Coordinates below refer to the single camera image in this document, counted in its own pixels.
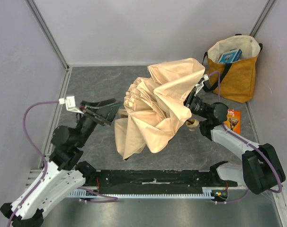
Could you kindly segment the beige folding umbrella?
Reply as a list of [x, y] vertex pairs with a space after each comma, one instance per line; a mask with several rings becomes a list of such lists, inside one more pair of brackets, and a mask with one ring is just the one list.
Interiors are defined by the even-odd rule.
[[147, 147], [158, 153], [192, 113], [184, 106], [205, 67], [196, 59], [148, 66], [149, 78], [138, 77], [126, 91], [124, 108], [115, 120], [115, 143], [124, 160]]

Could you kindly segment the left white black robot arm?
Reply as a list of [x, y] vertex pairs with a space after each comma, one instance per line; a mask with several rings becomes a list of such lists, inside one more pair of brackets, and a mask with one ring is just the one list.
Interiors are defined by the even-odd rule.
[[80, 161], [81, 148], [97, 125], [111, 125], [122, 104], [112, 98], [99, 102], [81, 101], [80, 106], [76, 106], [74, 96], [50, 103], [64, 105], [67, 111], [76, 113], [76, 126], [60, 125], [54, 129], [51, 139], [54, 150], [48, 159], [34, 146], [44, 168], [20, 197], [1, 206], [0, 211], [8, 219], [9, 227], [41, 226], [54, 206], [90, 181], [95, 168]]

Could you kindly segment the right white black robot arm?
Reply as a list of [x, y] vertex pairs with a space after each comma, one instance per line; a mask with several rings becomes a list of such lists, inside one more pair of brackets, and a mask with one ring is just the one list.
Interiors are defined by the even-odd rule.
[[240, 166], [222, 161], [212, 166], [217, 178], [246, 185], [254, 194], [264, 191], [280, 193], [286, 176], [275, 148], [266, 143], [259, 144], [244, 138], [229, 129], [227, 120], [228, 106], [215, 102], [205, 103], [192, 91], [184, 101], [190, 111], [203, 117], [199, 122], [200, 133], [234, 153], [242, 162]]

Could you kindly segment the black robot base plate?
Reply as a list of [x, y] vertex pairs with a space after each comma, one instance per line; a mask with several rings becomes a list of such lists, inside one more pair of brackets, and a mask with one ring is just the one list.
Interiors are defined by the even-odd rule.
[[238, 183], [221, 180], [210, 170], [100, 170], [84, 186], [98, 187], [99, 192], [198, 192], [203, 187], [236, 187]]

